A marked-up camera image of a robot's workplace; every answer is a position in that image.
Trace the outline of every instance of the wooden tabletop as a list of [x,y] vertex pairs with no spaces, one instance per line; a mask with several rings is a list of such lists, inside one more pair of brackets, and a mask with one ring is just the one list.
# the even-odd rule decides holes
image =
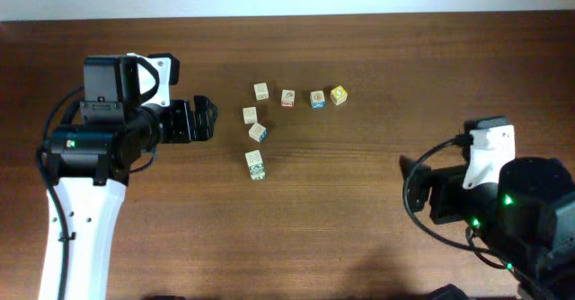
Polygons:
[[[33,155],[46,117],[83,83],[84,57],[128,52],[173,53],[172,97],[205,94],[220,116],[213,139],[159,146],[131,177],[109,299],[382,298],[448,283],[512,295],[509,273],[411,222],[398,159],[501,114],[518,156],[575,172],[574,30],[574,12],[2,22],[0,297],[40,288],[48,204]],[[268,100],[255,100],[260,82]],[[311,109],[310,91],[340,84],[346,102]],[[294,109],[280,107],[282,89],[296,91]],[[269,130],[261,144],[243,123],[251,106]],[[255,149],[265,181],[249,176]],[[460,164],[459,152],[430,164]],[[461,224],[433,228],[464,241]]]

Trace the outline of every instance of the yellow cube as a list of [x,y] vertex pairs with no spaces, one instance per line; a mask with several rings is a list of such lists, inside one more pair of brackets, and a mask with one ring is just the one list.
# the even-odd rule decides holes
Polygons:
[[348,99],[348,93],[346,93],[345,89],[343,89],[341,85],[338,85],[335,89],[332,90],[330,98],[332,98],[333,103],[335,103],[337,106]]

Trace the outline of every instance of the brown table surface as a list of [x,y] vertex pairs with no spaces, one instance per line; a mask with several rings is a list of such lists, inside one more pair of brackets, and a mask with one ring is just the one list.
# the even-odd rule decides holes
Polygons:
[[[574,12],[2,22],[0,33],[3,299],[38,294],[48,210],[34,150],[51,109],[83,82],[87,55],[172,52],[172,97],[205,94],[220,109],[212,140],[160,146],[131,177],[109,299],[379,298],[448,283],[512,295],[509,273],[410,221],[399,155],[502,114],[517,155],[556,156],[575,171]],[[259,82],[266,101],[255,101]],[[338,84],[346,102],[311,109],[310,91]],[[294,109],[279,106],[282,89],[296,91]],[[243,123],[250,106],[269,129],[261,144]],[[249,177],[254,149],[265,181]],[[453,148],[430,164],[461,162]],[[461,223],[434,228],[464,241]]]

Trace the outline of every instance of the small cube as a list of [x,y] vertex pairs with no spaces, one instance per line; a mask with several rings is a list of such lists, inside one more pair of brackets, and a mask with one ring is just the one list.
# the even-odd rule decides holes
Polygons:
[[341,85],[338,85],[335,89],[332,90],[332,94],[330,94],[330,98],[332,98],[333,103],[335,105],[340,105],[344,101],[348,99],[348,93],[345,92]]
[[258,113],[255,110],[255,107],[243,109],[243,122],[246,124],[255,124],[258,122]]
[[254,84],[253,90],[255,91],[256,100],[268,99],[270,97],[270,93],[268,92],[268,85],[266,83]]
[[284,90],[281,92],[281,106],[282,107],[294,107],[294,101],[296,100],[296,92],[293,90]]
[[266,178],[266,169],[263,166],[260,150],[251,151],[245,154],[245,160],[250,169],[250,176],[252,180],[263,180]]
[[323,96],[323,91],[316,91],[310,94],[310,99],[312,100],[312,108],[323,108],[325,107],[325,97]]
[[253,124],[252,128],[250,128],[250,137],[260,143],[261,141],[263,141],[263,138],[265,138],[267,135],[268,130],[264,126],[258,123]]

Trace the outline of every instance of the wire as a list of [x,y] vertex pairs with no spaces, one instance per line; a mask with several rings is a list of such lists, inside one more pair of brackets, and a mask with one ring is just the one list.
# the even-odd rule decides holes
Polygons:
[[48,193],[54,202],[54,207],[56,208],[58,219],[60,220],[60,227],[62,229],[62,236],[59,239],[62,242],[62,269],[60,270],[60,285],[58,287],[57,299],[64,300],[66,297],[66,283],[68,280],[68,261],[70,253],[70,234],[68,232],[68,223],[66,221],[66,215],[64,214],[64,209],[62,208],[62,203],[58,197],[54,186],[50,182],[48,172],[44,167],[42,162],[43,148],[40,146],[36,151],[36,163],[38,164],[38,169],[40,170],[40,175],[44,180],[46,188],[48,188]]
[[42,131],[42,142],[46,140],[46,137],[48,137],[48,129],[50,127],[50,122],[52,122],[52,119],[56,115],[56,112],[60,109],[60,107],[62,107],[64,105],[64,102],[66,102],[68,99],[70,99],[70,97],[72,97],[73,95],[81,92],[83,89],[84,89],[84,86],[80,85],[77,89],[75,89],[71,93],[67,94],[66,97],[62,98],[62,100],[56,105],[54,110],[52,110],[52,112],[49,114],[48,118],[46,119],[46,124],[44,124],[44,130]]
[[137,169],[130,171],[130,174],[142,172],[143,170],[146,170],[147,168],[152,166],[152,164],[154,164],[154,162],[155,162],[155,159],[158,157],[158,147],[157,146],[154,146],[152,148],[152,153],[153,154],[152,154],[152,158],[150,159],[150,161],[148,161],[146,164],[138,167]]
[[488,249],[483,249],[483,248],[476,248],[474,246],[470,246],[470,245],[465,245],[463,243],[458,243],[452,240],[449,240],[443,236],[441,236],[440,234],[435,233],[434,231],[432,231],[431,229],[427,228],[414,214],[413,211],[411,211],[410,205],[409,205],[409,193],[410,193],[410,183],[411,183],[411,179],[413,179],[413,175],[415,175],[415,172],[420,168],[420,166],[427,161],[427,159],[429,159],[433,154],[447,148],[453,145],[459,145],[461,144],[462,140],[466,140],[466,137],[464,136],[460,136],[458,135],[457,137],[451,138],[441,144],[439,144],[438,146],[435,146],[433,148],[431,148],[430,150],[428,150],[428,152],[426,152],[424,155],[422,155],[420,157],[419,160],[417,160],[417,162],[413,165],[413,168],[411,168],[411,171],[409,172],[409,174],[407,175],[407,177],[405,178],[405,182],[403,183],[403,206],[405,207],[405,211],[407,212],[407,215],[410,216],[411,220],[413,221],[413,223],[418,226],[422,231],[424,231],[425,233],[427,233],[429,236],[435,238],[436,240],[449,245],[451,247],[455,247],[459,250],[463,250],[463,251],[473,251],[473,252],[479,252],[479,253],[485,253],[485,254],[489,254],[495,257],[499,257],[499,254],[496,253],[495,251],[492,250],[488,250]]
[[[467,227],[467,229],[465,229],[465,239],[467,239],[467,242],[469,243],[469,246],[475,248],[475,244],[473,243],[473,238],[477,237],[477,235],[473,234],[473,230],[471,227]],[[479,253],[478,251],[474,251],[473,253],[475,253],[475,256],[477,256],[477,258],[479,258],[479,260],[481,260],[483,263],[489,265],[490,267],[494,268],[494,269],[506,269],[507,266],[503,265],[503,264],[498,264],[495,263],[491,260],[489,260],[488,258],[486,258],[485,256],[483,256],[483,254]]]

